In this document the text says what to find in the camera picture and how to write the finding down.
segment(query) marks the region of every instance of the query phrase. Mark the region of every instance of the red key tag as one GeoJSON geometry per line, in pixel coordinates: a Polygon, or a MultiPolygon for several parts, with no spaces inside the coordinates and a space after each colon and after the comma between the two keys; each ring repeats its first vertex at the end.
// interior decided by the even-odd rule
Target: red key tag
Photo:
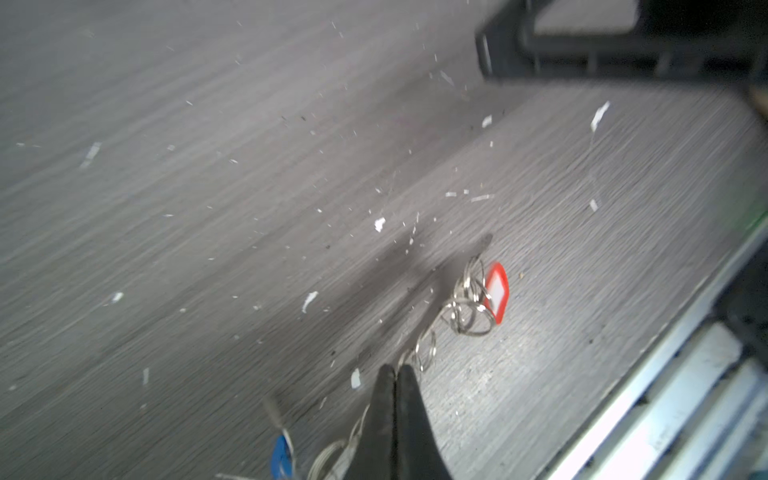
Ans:
{"type": "Polygon", "coordinates": [[[507,280],[504,267],[499,262],[491,265],[488,278],[485,279],[485,289],[491,297],[485,299],[485,306],[496,317],[496,325],[501,325],[504,319],[504,310],[507,308],[507,300],[509,300],[509,280],[507,280]]]}

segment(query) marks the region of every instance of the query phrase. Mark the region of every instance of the gray wood-grain surface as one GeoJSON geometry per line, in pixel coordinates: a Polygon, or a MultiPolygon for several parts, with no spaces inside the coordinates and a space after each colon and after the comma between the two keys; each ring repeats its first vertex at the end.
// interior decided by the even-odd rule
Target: gray wood-grain surface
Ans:
{"type": "Polygon", "coordinates": [[[505,322],[422,394],[457,480],[536,473],[766,209],[768,137],[719,88],[484,84],[497,6],[3,2],[0,477],[267,478],[263,396],[306,473],[486,233],[505,322]]]}

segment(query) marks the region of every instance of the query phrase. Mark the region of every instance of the paper scrap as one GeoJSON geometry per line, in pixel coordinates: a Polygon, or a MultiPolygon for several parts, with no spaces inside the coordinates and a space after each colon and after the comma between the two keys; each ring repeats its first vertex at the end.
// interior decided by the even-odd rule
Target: paper scrap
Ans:
{"type": "Polygon", "coordinates": [[[93,162],[94,158],[96,158],[96,155],[98,154],[98,151],[100,149],[101,149],[101,142],[100,141],[94,142],[94,144],[91,145],[91,149],[85,155],[85,160],[83,160],[83,163],[80,164],[80,168],[90,167],[91,162],[93,162]]]}
{"type": "Polygon", "coordinates": [[[352,378],[350,381],[352,383],[352,390],[357,390],[360,388],[360,369],[355,369],[355,371],[352,372],[352,378]]]}
{"type": "Polygon", "coordinates": [[[313,300],[315,300],[315,298],[317,298],[317,292],[312,292],[306,296],[306,298],[304,299],[304,305],[301,307],[302,313],[306,313],[306,308],[313,300]]]}
{"type": "Polygon", "coordinates": [[[594,133],[598,129],[598,124],[600,123],[600,120],[603,119],[603,115],[605,115],[605,112],[608,111],[608,107],[611,106],[611,103],[609,101],[605,102],[602,107],[598,108],[598,111],[594,113],[594,117],[592,118],[592,123],[589,124],[589,128],[592,129],[592,133],[594,133]]]}
{"type": "Polygon", "coordinates": [[[452,87],[454,86],[453,80],[444,71],[442,70],[440,71],[440,76],[442,77],[443,80],[447,81],[449,85],[451,85],[452,87]]]}
{"type": "Polygon", "coordinates": [[[472,197],[472,198],[470,198],[469,202],[470,203],[479,202],[479,201],[488,200],[488,199],[491,199],[491,198],[493,198],[493,194],[480,195],[479,197],[472,197]]]}

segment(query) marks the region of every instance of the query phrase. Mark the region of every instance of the black plastic frame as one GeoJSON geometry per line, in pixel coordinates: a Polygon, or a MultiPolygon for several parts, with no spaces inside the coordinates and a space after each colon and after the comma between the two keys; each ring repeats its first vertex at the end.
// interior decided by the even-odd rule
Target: black plastic frame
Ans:
{"type": "Polygon", "coordinates": [[[552,0],[511,0],[475,36],[486,79],[614,78],[768,84],[768,0],[641,0],[619,35],[539,35],[552,0]]]}

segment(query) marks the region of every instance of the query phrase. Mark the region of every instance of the white debris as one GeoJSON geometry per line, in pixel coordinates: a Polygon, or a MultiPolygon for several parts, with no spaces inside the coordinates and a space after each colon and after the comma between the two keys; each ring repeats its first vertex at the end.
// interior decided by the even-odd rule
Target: white debris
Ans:
{"type": "Polygon", "coordinates": [[[491,195],[486,194],[486,195],[480,195],[479,197],[472,197],[471,199],[469,199],[469,201],[470,201],[470,203],[471,202],[479,202],[479,201],[482,201],[482,200],[488,200],[490,198],[493,198],[493,195],[492,194],[491,195]]]}
{"type": "Polygon", "coordinates": [[[98,154],[98,151],[100,149],[101,149],[101,142],[100,141],[94,142],[94,144],[91,145],[91,149],[85,155],[85,160],[83,160],[83,163],[80,164],[80,168],[90,167],[91,162],[93,162],[94,158],[96,158],[96,155],[98,154]]]}
{"type": "Polygon", "coordinates": [[[227,475],[226,473],[217,473],[216,478],[222,480],[256,480],[255,478],[241,477],[239,475],[227,475]]]}
{"type": "Polygon", "coordinates": [[[592,123],[589,124],[589,128],[592,129],[592,133],[594,133],[598,129],[598,124],[600,123],[600,120],[603,119],[603,115],[605,115],[605,112],[608,111],[608,107],[611,106],[611,103],[609,101],[605,102],[602,107],[598,108],[598,111],[594,113],[594,117],[592,118],[592,123]]]}
{"type": "Polygon", "coordinates": [[[360,388],[360,385],[361,385],[360,369],[355,369],[355,371],[352,372],[351,382],[352,382],[352,390],[357,390],[358,388],[360,388]]]}
{"type": "Polygon", "coordinates": [[[440,71],[440,76],[442,77],[443,80],[447,81],[449,85],[451,85],[452,87],[454,86],[453,80],[444,71],[442,70],[440,71]]]}
{"type": "Polygon", "coordinates": [[[306,313],[306,308],[315,298],[317,298],[317,292],[312,292],[306,296],[304,299],[304,305],[301,307],[301,313],[306,313]]]}

